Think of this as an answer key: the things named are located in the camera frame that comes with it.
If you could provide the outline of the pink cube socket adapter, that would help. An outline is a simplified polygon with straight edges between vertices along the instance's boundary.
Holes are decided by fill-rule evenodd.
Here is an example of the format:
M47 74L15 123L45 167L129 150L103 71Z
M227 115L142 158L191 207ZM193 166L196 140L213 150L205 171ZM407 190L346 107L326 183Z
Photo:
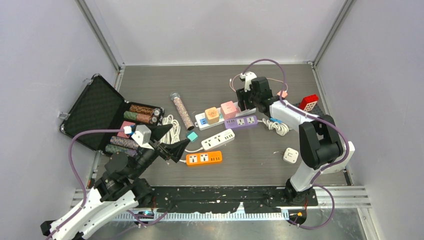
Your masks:
M236 117L237 108L233 101L227 101L220 105L220 112L224 120Z

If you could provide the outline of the pink charger with cable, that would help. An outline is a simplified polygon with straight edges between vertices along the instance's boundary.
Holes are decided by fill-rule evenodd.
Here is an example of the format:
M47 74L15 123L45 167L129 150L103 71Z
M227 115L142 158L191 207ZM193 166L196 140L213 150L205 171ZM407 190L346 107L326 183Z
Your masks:
M237 74L236 76L234 76L234 77L232 77L232 78L230 78L229 79L229 87L230 87L230 89L233 91L233 92L235 92L236 91L236 89L234 88L234 80L235 79L239 79L240 77L242 77L242 76L244 76L242 73L239 73L239 74ZM278 93L277 93L277 95L281 95L283 98L286 98L287 96L288 96L288 89L289 89L289 87L288 87L288 85L287 85L287 83L285 83L284 81L282 81L282 80L279 80L279 79L274 79L274 78L269 78L268 80L271 80L271 81L275 81L275 82L278 82L278 83L282 83L283 84L283 88L282 88L282 90L280 90Z

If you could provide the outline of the tan cube socket adapter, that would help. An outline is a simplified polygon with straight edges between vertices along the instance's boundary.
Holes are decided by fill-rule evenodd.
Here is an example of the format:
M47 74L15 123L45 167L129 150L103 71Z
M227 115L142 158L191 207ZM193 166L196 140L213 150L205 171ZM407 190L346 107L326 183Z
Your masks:
M208 125L213 125L219 122L220 113L216 107L206 109L204 114Z

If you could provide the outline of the white plug adapter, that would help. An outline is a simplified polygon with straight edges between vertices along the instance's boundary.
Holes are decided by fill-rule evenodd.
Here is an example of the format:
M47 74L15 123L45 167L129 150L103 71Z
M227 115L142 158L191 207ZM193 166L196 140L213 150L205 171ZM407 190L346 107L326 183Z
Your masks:
M291 147L288 147L284 151L282 159L289 164L295 164L297 162L298 157L299 152Z

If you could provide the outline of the blue plug adapter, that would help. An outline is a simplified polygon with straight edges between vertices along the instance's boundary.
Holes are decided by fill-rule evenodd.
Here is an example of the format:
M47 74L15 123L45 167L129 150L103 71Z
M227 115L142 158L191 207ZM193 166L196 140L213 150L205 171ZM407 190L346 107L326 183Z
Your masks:
M274 123L278 123L278 124L282 124L283 123L281 120L278 120L278 119L272 118L272 117L269 120L272 121L272 122L274 122Z

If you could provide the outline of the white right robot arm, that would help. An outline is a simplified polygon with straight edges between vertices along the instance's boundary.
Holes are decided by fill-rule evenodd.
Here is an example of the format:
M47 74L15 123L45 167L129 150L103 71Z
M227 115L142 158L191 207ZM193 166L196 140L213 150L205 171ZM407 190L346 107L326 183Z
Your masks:
M285 184L284 200L299 205L310 192L316 178L326 167L336 164L349 145L340 139L330 115L309 114L289 103L282 95L272 93L266 77L243 74L244 86L235 91L241 110L257 109L269 118L281 120L299 136L302 162Z

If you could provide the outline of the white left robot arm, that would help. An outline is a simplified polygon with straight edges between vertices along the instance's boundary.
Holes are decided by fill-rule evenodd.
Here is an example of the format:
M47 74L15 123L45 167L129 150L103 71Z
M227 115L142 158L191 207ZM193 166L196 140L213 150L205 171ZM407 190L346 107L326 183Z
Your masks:
M172 144L162 143L161 139L172 128L172 124L139 124L123 129L86 130L75 135L72 144L84 135L123 132L135 140L136 154L112 154L102 177L92 188L82 188L82 200L64 216L43 222L42 234L48 240L86 240L120 213L148 207L154 199L153 189L140 176L157 158L179 162L191 142L186 138Z

